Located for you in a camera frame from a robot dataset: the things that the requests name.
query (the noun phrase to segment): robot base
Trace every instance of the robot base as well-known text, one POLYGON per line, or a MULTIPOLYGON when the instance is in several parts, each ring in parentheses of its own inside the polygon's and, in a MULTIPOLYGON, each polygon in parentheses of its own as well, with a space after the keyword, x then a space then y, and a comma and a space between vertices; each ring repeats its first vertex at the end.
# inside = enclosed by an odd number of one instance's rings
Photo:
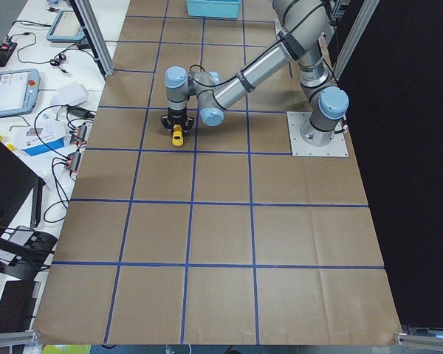
MULTIPOLYGON (((332 142, 327 146, 317 147, 305 142, 301 136, 301 126, 306 119, 310 118, 310 114, 312 113, 287 112, 292 155, 302 157, 348 157, 348 149, 342 133, 335 134, 332 142)), ((336 129, 341 129, 341 123, 338 123, 336 129)))

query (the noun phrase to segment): white desk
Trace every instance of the white desk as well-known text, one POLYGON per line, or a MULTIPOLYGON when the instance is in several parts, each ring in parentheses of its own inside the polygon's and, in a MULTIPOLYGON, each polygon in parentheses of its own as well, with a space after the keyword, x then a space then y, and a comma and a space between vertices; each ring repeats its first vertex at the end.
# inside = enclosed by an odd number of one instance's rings
MULTIPOLYGON (((107 41, 117 41, 120 36, 126 11, 128 9, 129 0, 91 0, 91 3, 97 21, 100 24, 103 37, 107 41)), ((65 5, 65 3, 61 3, 59 7, 61 9, 69 8, 65 5)), ((43 24, 51 24, 54 21, 56 14, 47 11, 46 8, 48 8, 48 6, 44 0, 29 0, 18 19, 43 24)), ((26 48, 20 53, 22 60, 31 60, 36 62, 49 60, 61 50, 68 47, 69 44, 66 43, 55 44, 47 41, 47 31, 48 28, 39 29, 35 27, 25 27, 20 24, 15 24, 13 26, 9 32, 9 35, 23 32, 33 32, 36 34, 36 44, 26 48)), ((33 37, 31 35, 21 35, 16 36, 13 41, 18 43, 18 50, 27 44, 31 44, 33 37)), ((109 48, 110 55, 113 57, 116 44, 108 44, 107 47, 109 48)), ((49 64, 36 65, 30 63, 20 63, 18 61, 16 51, 13 53, 7 66, 0 68, 0 72, 31 68, 39 71, 41 76, 41 84, 36 106, 31 114, 26 114, 23 116, 30 125, 33 125, 36 114, 50 105, 50 100, 54 97, 55 90, 75 81, 83 84, 89 92, 88 100, 80 106, 91 111, 97 109, 100 96, 105 85, 105 80, 102 78, 97 64, 94 63, 86 53, 79 51, 67 52, 66 56, 67 61, 63 67, 65 70, 72 73, 72 75, 65 75, 58 68, 50 66, 49 64)), ((49 110, 48 113, 49 119, 54 119, 55 115, 51 112, 51 110, 49 110)), ((38 118, 38 122, 43 121, 43 117, 38 118)), ((62 112, 60 115, 60 121, 66 122, 64 112, 62 112)), ((16 129, 10 130, 12 125, 24 125, 24 121, 19 117, 0 119, 0 134, 4 137, 4 142, 10 142, 13 144, 16 136, 16 129)), ((69 139, 70 135, 67 134, 64 138, 66 146, 58 150, 63 155, 67 155, 76 150, 75 145, 69 145, 69 139)), ((56 193, 54 180, 51 174, 51 162, 52 159, 56 157, 56 154, 53 152, 48 152, 37 156, 29 156, 25 152, 19 150, 16 151, 15 154, 47 183, 46 186, 44 186, 42 203, 42 210, 46 210, 50 205, 58 201, 58 195, 56 193)), ((68 171, 66 171, 62 166, 57 166, 55 168, 55 172, 63 188, 66 190, 67 195, 70 197, 74 188, 74 181, 69 177, 68 171)), ((31 203, 30 201, 27 201, 15 217, 14 221, 10 224, 10 227, 26 225, 29 223, 30 211, 31 203)), ((62 206, 56 206, 50 210, 47 217, 51 220, 59 219, 65 215, 65 211, 66 210, 62 206)), ((46 223, 42 219, 38 226, 40 231, 49 232, 57 238, 61 233, 61 228, 62 222, 46 223)), ((35 307, 35 312, 38 309, 46 279, 47 272, 41 272, 35 278, 36 281, 41 283, 40 294, 38 296, 38 303, 35 307)), ((5 286, 5 282, 8 280, 16 280, 16 278, 0 273, 0 298, 5 286)))

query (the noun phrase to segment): light blue plastic container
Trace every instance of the light blue plastic container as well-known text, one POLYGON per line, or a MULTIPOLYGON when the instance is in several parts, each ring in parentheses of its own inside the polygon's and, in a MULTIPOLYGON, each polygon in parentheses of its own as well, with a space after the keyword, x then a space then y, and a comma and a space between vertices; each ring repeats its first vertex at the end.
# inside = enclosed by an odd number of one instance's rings
POLYGON ((241 0, 187 0, 190 16, 238 18, 241 0))

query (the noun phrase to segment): blue joint cap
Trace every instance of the blue joint cap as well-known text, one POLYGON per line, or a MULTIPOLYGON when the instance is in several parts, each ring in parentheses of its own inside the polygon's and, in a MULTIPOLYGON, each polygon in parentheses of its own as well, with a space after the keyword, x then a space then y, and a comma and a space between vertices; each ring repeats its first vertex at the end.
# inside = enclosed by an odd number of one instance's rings
POLYGON ((343 90, 340 90, 336 86, 329 86, 320 93, 318 105, 325 117, 336 120, 346 114, 349 106, 349 98, 343 90))
POLYGON ((187 72, 180 66, 172 66, 165 72, 165 86, 169 89, 177 89, 187 81, 187 72))
POLYGON ((200 117, 204 124, 209 127, 215 127, 223 122, 224 113, 218 108, 209 107, 200 111, 200 117))
POLYGON ((213 78, 213 82, 215 83, 215 85, 218 85, 221 82, 220 75, 218 72, 208 72, 208 73, 213 78))

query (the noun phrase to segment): cardboard surface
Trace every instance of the cardboard surface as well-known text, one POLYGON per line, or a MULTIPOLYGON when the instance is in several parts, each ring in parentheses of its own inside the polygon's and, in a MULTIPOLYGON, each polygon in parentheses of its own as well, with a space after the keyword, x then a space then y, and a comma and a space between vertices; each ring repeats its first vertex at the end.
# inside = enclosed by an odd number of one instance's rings
POLYGON ((181 149, 159 123, 165 70, 203 63, 226 79, 274 38, 269 2, 244 0, 229 22, 156 2, 129 7, 120 40, 137 46, 116 61, 136 72, 106 81, 41 340, 391 344, 399 320, 351 141, 347 159, 290 156, 284 112, 308 105, 288 66, 181 149))

